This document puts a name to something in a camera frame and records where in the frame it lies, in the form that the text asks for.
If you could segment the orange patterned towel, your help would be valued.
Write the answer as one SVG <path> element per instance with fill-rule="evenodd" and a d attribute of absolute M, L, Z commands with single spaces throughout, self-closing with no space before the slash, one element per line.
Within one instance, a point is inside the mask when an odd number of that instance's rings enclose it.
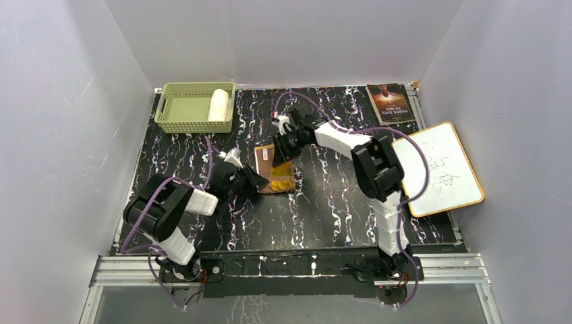
<path fill-rule="evenodd" d="M 296 187 L 293 163 L 288 161 L 273 167 L 274 152 L 273 144 L 257 146 L 254 149 L 256 172 L 268 180 L 268 184 L 258 190 L 261 194 L 291 192 Z"/>

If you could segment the white towel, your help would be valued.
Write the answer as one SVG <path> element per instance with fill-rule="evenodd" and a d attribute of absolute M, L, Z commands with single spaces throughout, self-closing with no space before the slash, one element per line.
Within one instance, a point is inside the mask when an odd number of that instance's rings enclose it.
<path fill-rule="evenodd" d="M 216 89 L 210 99 L 207 120 L 209 122 L 223 122 L 227 119 L 229 93 L 223 89 Z"/>

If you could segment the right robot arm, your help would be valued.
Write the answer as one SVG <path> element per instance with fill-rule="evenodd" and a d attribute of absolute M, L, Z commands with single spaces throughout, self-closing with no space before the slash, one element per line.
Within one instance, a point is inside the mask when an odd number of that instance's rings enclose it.
<path fill-rule="evenodd" d="M 278 127 L 273 136 L 273 167 L 297 158 L 311 144 L 351 160 L 358 186 L 374 210 L 378 248 L 387 255 L 380 260 L 380 272 L 388 279 L 398 279 L 404 274 L 407 263 L 399 253 L 409 241 L 398 216 L 404 171 L 391 139 L 359 134 L 296 108 L 286 115 L 274 114 L 271 124 Z"/>

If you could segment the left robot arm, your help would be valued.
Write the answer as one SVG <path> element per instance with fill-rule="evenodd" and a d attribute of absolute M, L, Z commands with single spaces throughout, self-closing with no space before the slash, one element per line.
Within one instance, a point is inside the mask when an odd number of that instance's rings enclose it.
<path fill-rule="evenodd" d="M 178 228 L 185 212 L 211 216 L 219 205 L 238 194 L 251 194 L 269 184 L 245 164 L 216 164 L 206 189 L 184 184 L 174 177 L 154 174 L 127 204 L 123 220 L 133 230 L 144 234 L 175 265 L 175 272 L 186 281 L 201 273 L 196 248 Z"/>

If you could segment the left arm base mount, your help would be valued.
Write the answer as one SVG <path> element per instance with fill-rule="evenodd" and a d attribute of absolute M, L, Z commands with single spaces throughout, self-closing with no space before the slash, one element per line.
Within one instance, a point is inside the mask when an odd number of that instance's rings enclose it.
<path fill-rule="evenodd" d="M 164 257 L 155 257 L 159 278 L 165 283 L 219 283 L 224 279 L 225 262 L 222 259 L 198 259 L 188 265 L 179 265 Z"/>

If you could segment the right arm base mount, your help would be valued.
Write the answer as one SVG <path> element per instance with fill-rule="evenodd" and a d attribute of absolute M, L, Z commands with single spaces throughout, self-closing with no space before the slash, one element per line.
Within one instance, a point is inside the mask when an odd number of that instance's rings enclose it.
<path fill-rule="evenodd" d="M 396 284 L 403 284 L 407 279 L 409 282 L 415 281 L 415 273 L 420 281 L 424 280 L 424 272 L 421 260 L 418 257 L 412 258 L 413 265 L 402 254 L 396 256 L 365 256 L 354 259 L 346 264 L 346 269 L 359 281 L 395 281 Z"/>

